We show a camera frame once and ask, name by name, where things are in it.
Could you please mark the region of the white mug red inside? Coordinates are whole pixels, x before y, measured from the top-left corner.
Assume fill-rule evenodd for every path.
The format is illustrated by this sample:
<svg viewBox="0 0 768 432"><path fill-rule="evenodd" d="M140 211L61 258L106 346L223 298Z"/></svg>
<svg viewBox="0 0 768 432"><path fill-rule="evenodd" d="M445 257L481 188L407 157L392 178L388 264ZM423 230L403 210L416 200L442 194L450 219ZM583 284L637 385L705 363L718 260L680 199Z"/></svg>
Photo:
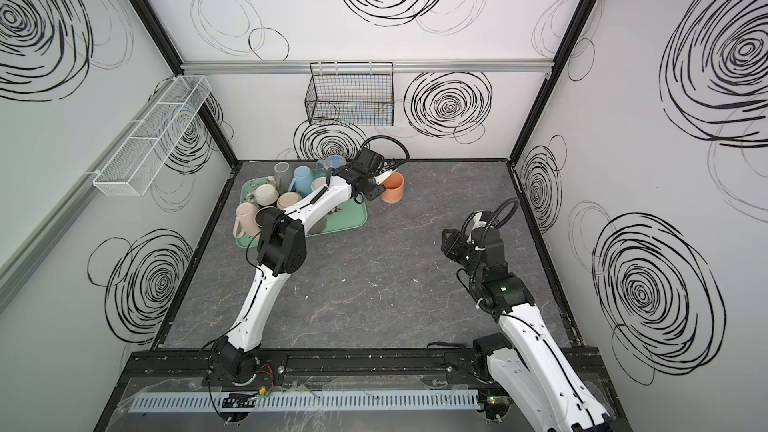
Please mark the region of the white mug red inside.
<svg viewBox="0 0 768 432"><path fill-rule="evenodd" d="M326 177L319 177L313 180L311 184L311 190L315 191L318 189L321 189L323 186L326 185L327 178Z"/></svg>

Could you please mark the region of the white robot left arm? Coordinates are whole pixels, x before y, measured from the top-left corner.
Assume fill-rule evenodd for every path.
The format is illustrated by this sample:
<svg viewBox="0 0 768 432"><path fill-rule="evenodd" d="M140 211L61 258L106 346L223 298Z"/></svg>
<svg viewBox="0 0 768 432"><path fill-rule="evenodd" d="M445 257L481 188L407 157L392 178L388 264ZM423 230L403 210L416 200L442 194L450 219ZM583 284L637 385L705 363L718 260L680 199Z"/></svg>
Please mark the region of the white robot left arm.
<svg viewBox="0 0 768 432"><path fill-rule="evenodd" d="M363 147L350 164L328 172L321 188L285 210L265 214L251 288L233 326L210 349L212 363L234 384L247 385L257 375L266 322L283 285L306 260L307 232L344 202L377 198L385 190L383 182L406 161L387 160Z"/></svg>

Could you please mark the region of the peach mug grey base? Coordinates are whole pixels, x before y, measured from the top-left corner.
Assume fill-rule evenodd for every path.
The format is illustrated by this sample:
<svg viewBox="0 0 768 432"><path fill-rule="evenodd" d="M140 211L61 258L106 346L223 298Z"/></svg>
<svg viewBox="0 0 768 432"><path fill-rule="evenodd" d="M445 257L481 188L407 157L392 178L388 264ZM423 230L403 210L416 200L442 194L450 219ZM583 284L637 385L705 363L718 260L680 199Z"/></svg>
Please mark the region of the peach mug grey base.
<svg viewBox="0 0 768 432"><path fill-rule="evenodd" d="M381 200L387 204L395 204L402 200L405 190L404 176L399 172L393 172L383 183L385 191Z"/></svg>

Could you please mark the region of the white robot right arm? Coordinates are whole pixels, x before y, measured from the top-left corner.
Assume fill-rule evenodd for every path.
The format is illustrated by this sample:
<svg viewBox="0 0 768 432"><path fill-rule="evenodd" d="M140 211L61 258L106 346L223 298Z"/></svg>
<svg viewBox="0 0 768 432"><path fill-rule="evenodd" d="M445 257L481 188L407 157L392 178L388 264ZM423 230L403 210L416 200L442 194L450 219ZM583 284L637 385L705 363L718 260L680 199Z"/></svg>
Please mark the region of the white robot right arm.
<svg viewBox="0 0 768 432"><path fill-rule="evenodd" d="M535 431L609 431L611 414L554 341L532 293L508 270L503 224L476 211L442 232L441 251L475 307L500 331L474 341L479 372L501 386Z"/></svg>

